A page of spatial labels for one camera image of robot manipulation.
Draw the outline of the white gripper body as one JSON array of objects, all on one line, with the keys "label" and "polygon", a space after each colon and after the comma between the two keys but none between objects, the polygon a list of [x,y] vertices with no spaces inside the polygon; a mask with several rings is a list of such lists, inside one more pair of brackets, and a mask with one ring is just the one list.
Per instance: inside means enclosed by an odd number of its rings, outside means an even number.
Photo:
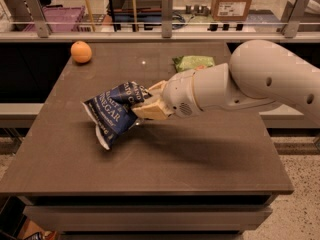
[{"label": "white gripper body", "polygon": [[163,89],[162,98],[165,104],[180,118],[197,116],[202,112],[194,96],[195,73],[195,70],[176,73]]}]

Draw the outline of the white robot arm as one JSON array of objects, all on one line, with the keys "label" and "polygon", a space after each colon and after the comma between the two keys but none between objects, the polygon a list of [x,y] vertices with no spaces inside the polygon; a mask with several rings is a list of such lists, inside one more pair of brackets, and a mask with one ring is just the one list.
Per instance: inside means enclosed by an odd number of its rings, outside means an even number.
[{"label": "white robot arm", "polygon": [[209,109],[265,111],[282,103],[320,123],[320,69],[265,40],[244,42],[229,62],[179,72],[149,92],[150,98],[132,107],[140,118],[185,118]]}]

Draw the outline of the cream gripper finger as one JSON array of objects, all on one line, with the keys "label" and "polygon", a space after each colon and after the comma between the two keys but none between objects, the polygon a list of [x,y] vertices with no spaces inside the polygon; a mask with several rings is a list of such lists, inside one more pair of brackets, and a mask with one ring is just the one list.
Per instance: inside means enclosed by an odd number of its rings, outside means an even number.
[{"label": "cream gripper finger", "polygon": [[162,81],[154,84],[153,86],[149,87],[148,92],[151,95],[161,95],[166,84],[167,84],[167,82],[165,80],[162,80]]},{"label": "cream gripper finger", "polygon": [[166,120],[173,111],[159,95],[154,95],[131,107],[138,118],[150,120]]}]

